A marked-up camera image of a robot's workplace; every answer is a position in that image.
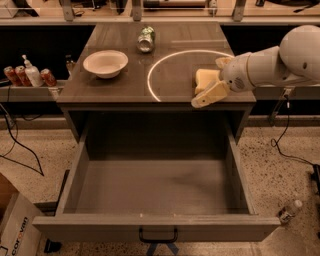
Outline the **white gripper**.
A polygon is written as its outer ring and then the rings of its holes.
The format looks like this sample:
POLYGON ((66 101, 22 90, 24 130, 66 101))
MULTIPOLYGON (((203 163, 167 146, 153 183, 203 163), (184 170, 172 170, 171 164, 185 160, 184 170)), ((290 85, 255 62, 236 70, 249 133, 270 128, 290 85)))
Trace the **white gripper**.
POLYGON ((220 79, 216 83, 210 82, 208 86, 192 100, 194 108, 202 108, 218 102, 228 96, 230 89, 234 92, 252 91, 254 85, 248 75, 247 64, 250 53, 235 57, 219 57, 215 60, 220 69, 220 79))

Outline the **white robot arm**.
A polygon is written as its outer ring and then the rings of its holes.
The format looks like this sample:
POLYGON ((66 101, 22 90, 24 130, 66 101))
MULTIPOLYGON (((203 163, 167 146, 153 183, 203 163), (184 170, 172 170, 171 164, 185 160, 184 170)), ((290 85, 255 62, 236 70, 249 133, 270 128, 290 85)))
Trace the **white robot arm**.
POLYGON ((263 85, 306 86, 320 81, 320 28, 303 25, 289 31, 279 46, 235 57, 219 57, 217 69, 196 71, 194 108, 226 98, 231 91, 263 85))

